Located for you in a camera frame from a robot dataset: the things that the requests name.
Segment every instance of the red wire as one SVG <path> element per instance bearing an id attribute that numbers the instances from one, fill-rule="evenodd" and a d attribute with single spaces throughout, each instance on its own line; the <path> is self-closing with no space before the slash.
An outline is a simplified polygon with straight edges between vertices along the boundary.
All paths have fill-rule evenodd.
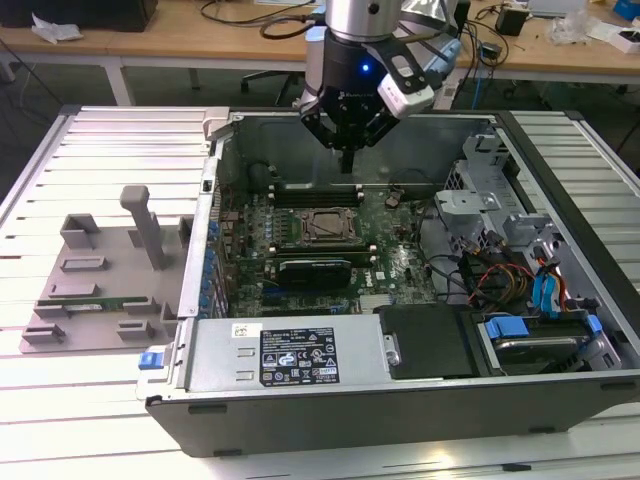
<path id="1" fill-rule="evenodd" d="M 517 268 L 518 270 L 521 270 L 521 271 L 523 271 L 524 273 L 526 273 L 527 275 L 529 275 L 529 277 L 531 277 L 531 278 L 535 278 L 535 277 L 533 276 L 533 273 L 531 273 L 531 272 L 529 271 L 529 269 L 528 269 L 528 268 L 522 267 L 522 266 L 520 266 L 520 265 L 516 265 L 515 263 L 507 263 L 506 265 L 507 265 L 508 267 L 511 267 L 511 268 Z"/>
<path id="2" fill-rule="evenodd" d="M 538 258 L 538 263 L 540 264 L 541 267 L 544 267 L 545 263 L 544 263 L 544 259 L 543 258 Z M 560 280 L 560 291 L 558 292 L 558 300 L 560 303 L 560 310 L 562 310 L 563 312 L 567 311 L 567 307 L 565 304 L 565 300 L 566 300 L 566 292 L 567 292 L 567 285 L 564 281 L 564 278 L 562 278 L 560 275 L 558 275 L 557 273 L 555 274 L 558 279 Z"/>
<path id="3" fill-rule="evenodd" d="M 491 273 L 492 270 L 499 268 L 500 265 L 493 265 L 492 267 L 489 267 L 489 269 L 485 272 L 485 274 L 482 276 L 482 278 L 480 279 L 480 281 L 478 282 L 478 285 L 476 286 L 476 290 L 478 290 L 482 284 L 484 283 L 484 281 L 489 278 L 489 274 Z M 476 296 L 476 293 L 473 292 L 473 294 L 469 297 L 469 300 L 467 300 L 469 303 L 471 303 L 471 300 L 473 300 Z"/>

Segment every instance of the white paper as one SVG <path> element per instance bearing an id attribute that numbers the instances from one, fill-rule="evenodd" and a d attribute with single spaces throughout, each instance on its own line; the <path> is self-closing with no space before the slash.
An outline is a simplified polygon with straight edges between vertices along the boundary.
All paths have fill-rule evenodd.
<path id="1" fill-rule="evenodd" d="M 602 40 L 603 42 L 608 43 L 609 39 L 613 35 L 617 35 L 622 30 L 624 30 L 623 27 L 598 21 L 594 23 L 593 27 L 591 27 L 591 29 L 587 32 L 587 35 L 589 35 L 591 38 L 595 38 L 596 40 Z"/>
<path id="2" fill-rule="evenodd" d="M 80 29 L 77 25 L 57 25 L 55 23 L 45 22 L 44 20 L 36 17 L 33 13 L 33 27 L 31 31 L 39 37 L 45 39 L 47 42 L 57 44 L 58 41 L 78 40 L 83 38 L 80 33 Z"/>

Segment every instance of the black box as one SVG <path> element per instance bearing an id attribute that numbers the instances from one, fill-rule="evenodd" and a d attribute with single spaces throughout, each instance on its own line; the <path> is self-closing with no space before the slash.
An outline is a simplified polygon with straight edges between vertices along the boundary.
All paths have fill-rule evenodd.
<path id="1" fill-rule="evenodd" d="M 496 20 L 496 31 L 501 35 L 517 37 L 522 31 L 529 13 L 529 10 L 521 8 L 503 7 L 498 15 L 498 20 Z"/>
<path id="2" fill-rule="evenodd" d="M 30 27 L 31 12 L 44 21 L 80 28 L 142 32 L 158 0 L 0 0 L 3 27 Z"/>

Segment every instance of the white label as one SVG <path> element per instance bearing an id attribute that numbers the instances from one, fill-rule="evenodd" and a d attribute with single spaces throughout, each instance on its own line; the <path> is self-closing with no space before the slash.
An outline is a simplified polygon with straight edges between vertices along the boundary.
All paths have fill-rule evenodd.
<path id="1" fill-rule="evenodd" d="M 99 312 L 102 310 L 102 305 L 97 303 L 89 303 L 85 305 L 65 305 L 64 309 L 68 312 Z"/>
<path id="2" fill-rule="evenodd" d="M 257 338 L 261 331 L 261 323 L 234 323 L 231 325 L 231 338 Z"/>

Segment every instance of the table leg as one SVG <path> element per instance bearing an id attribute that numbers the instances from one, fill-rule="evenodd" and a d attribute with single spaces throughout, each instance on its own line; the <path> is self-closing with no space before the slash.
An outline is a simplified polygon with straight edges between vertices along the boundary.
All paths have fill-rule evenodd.
<path id="1" fill-rule="evenodd" d="M 464 68 L 453 69 L 436 94 L 436 101 L 433 104 L 434 110 L 451 110 L 460 82 L 466 73 Z"/>
<path id="2" fill-rule="evenodd" d="M 12 83 L 16 79 L 16 76 L 11 70 L 11 64 L 9 62 L 0 62 L 0 80 L 4 83 Z"/>
<path id="3" fill-rule="evenodd" d="M 103 67 L 107 73 L 107 78 L 109 78 L 109 84 L 111 84 L 111 90 L 113 91 L 117 105 L 119 107 L 135 105 L 136 102 L 131 87 L 127 82 L 124 67 L 115 62 L 108 62 L 104 64 Z"/>
<path id="4" fill-rule="evenodd" d="M 200 90 L 200 76 L 197 68 L 189 69 L 189 80 L 191 81 L 191 90 Z"/>

